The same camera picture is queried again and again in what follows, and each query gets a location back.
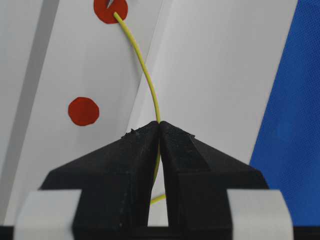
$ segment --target metal pin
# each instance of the metal pin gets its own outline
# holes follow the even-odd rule
[[[107,4],[106,4],[106,8],[110,8],[111,4],[114,2],[114,0],[108,0]]]

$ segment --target white tape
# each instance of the white tape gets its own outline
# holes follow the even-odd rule
[[[73,240],[81,190],[31,192],[14,226],[13,240]]]
[[[232,240],[293,240],[292,220],[279,190],[227,190]]]

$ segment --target yellow wire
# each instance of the yellow wire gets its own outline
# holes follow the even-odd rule
[[[155,198],[151,199],[150,204],[155,204],[156,202],[159,202],[160,200],[165,199],[165,198],[166,198],[165,194],[162,194],[160,196],[156,196]]]
[[[129,28],[127,27],[126,23],[122,20],[122,18],[119,16],[119,14],[117,12],[114,12],[113,16],[115,17],[115,19],[118,21],[118,23],[120,24],[120,26],[122,27],[122,30],[124,31],[125,35],[128,37],[128,39],[130,40],[131,45],[133,46],[135,53],[139,59],[140,65],[142,67],[142,70],[144,72],[146,81],[149,85],[150,88],[150,92],[152,95],[152,100],[153,100],[153,105],[154,105],[154,110],[155,110],[155,117],[156,117],[156,121],[158,123],[160,123],[161,119],[160,119],[160,109],[159,109],[159,103],[157,100],[157,95],[155,92],[155,88],[154,85],[152,83],[150,74],[148,72],[148,69],[145,65],[144,59],[142,57],[141,51],[139,49],[138,43],[135,40],[134,36],[132,35],[132,33],[130,32]],[[158,146],[158,152],[156,155],[156,162],[155,162],[155,169],[154,169],[154,175],[153,175],[153,183],[155,183],[156,178],[157,178],[157,174],[158,174],[158,169],[159,169],[159,163],[160,163],[160,147]],[[165,194],[155,197],[151,200],[151,204],[154,204],[162,199],[164,199],[166,197]]]

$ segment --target red circular sticker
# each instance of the red circular sticker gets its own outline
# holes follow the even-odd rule
[[[72,122],[78,126],[94,124],[99,118],[99,107],[87,97],[77,97],[68,107]]]
[[[94,0],[93,8],[98,18],[106,24],[116,24],[118,21],[114,17],[117,12],[124,20],[128,14],[128,4],[126,0],[114,0],[107,8],[109,0]]]

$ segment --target blue fabric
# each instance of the blue fabric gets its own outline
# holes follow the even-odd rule
[[[250,165],[294,225],[320,226],[320,0],[299,0]]]

